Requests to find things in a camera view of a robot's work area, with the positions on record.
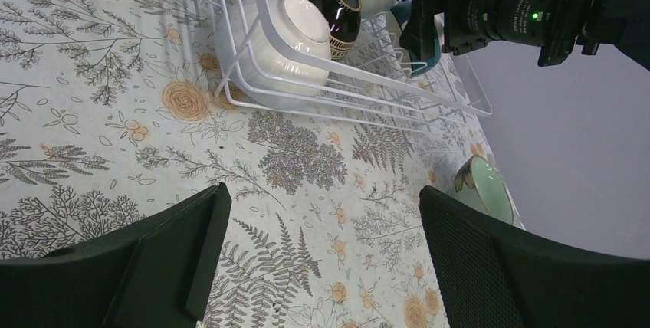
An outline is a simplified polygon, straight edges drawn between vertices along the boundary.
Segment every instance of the tablecloth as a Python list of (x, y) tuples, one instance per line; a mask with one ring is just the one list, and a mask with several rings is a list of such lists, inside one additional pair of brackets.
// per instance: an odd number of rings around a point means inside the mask
[(0, 22), (1, 258), (225, 182), (204, 326), (448, 325), (418, 193), (473, 153), (494, 163), (476, 118), (421, 134), (235, 107), (209, 89), (208, 0), (2, 0)]

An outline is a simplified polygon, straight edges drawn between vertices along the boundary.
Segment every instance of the white wire dish rack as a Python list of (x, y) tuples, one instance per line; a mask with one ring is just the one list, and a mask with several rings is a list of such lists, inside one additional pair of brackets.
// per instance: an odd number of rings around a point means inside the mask
[[(228, 17), (229, 5), (238, 5), (238, 8), (231, 8), (231, 12), (243, 10), (242, 0), (209, 1), (213, 27), (221, 21), (220, 17)], [(241, 78), (238, 57), (248, 49), (254, 61), (254, 52), (248, 44), (248, 39), (245, 39), (242, 45), (235, 45), (235, 40), (230, 33), (229, 41), (215, 41), (215, 44), (230, 44), (232, 50), (236, 52), (232, 65), (222, 67), (223, 79), (217, 86), (215, 95), (225, 90), (225, 96), (234, 105), (272, 110), (258, 103), (233, 98), (229, 89), (231, 84), (229, 77), (238, 74), (238, 81), (246, 85), (249, 90), (305, 101), (305, 107), (301, 111), (285, 112), (321, 119), (429, 132), (431, 126), (450, 129), (465, 124), (467, 114), (478, 116), (491, 114), (488, 99), (471, 69), (469, 60), (464, 56), (445, 55), (427, 74), (409, 78), (411, 72), (423, 67), (423, 64), (418, 66), (403, 62), (402, 58), (408, 52), (396, 47), (396, 34), (387, 28), (385, 12), (363, 22), (353, 49), (341, 62), (336, 62), (291, 48), (276, 32), (269, 14), (268, 1), (255, 1), (259, 9), (258, 17), (255, 20), (246, 20), (241, 12), (243, 25), (231, 25), (231, 28), (243, 28), (247, 33), (251, 29), (262, 28), (271, 45), (285, 57), (329, 71), (330, 76), (325, 87), (318, 87), (322, 93), (316, 97), (253, 88)], [(302, 81), (286, 80), (263, 71), (258, 72), (272, 80), (314, 87)]]

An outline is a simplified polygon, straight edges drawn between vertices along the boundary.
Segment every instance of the black bowl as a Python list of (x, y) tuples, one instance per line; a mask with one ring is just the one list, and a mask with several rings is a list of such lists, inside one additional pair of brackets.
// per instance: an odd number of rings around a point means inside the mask
[(330, 23), (332, 60), (340, 60), (352, 48), (361, 28), (361, 1), (309, 0)]

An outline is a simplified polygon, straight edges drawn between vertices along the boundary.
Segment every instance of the gray wall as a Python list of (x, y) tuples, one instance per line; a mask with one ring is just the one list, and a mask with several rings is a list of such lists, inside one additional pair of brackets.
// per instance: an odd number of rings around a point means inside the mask
[(538, 54), (494, 42), (469, 55), (523, 223), (565, 244), (650, 257), (650, 72), (610, 46), (595, 57), (577, 48), (559, 67), (537, 67)]

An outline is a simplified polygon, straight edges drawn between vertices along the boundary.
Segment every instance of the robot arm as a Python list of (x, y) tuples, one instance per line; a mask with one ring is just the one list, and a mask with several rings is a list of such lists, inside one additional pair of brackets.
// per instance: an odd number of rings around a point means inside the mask
[(650, 0), (412, 0), (399, 40), (420, 61), (434, 54), (434, 15), (444, 13), (444, 53), (466, 54), (491, 41), (541, 48), (541, 67), (563, 63), (576, 44), (601, 44), (650, 71)]

